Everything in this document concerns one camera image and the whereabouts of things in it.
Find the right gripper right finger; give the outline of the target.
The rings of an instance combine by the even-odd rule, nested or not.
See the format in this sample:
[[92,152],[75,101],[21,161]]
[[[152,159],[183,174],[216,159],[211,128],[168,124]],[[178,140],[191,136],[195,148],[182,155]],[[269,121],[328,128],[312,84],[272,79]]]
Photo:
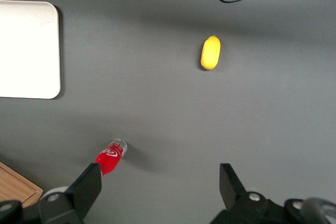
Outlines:
[[262,194],[247,191],[231,164],[220,164],[219,191],[225,209],[211,223],[288,223],[284,208]]

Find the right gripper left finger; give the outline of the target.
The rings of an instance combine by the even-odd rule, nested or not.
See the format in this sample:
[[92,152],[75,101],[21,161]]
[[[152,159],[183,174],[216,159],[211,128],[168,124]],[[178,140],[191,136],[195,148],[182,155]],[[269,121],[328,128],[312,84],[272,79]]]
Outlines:
[[67,188],[53,189],[38,203],[42,223],[83,223],[102,188],[100,165],[91,163]]

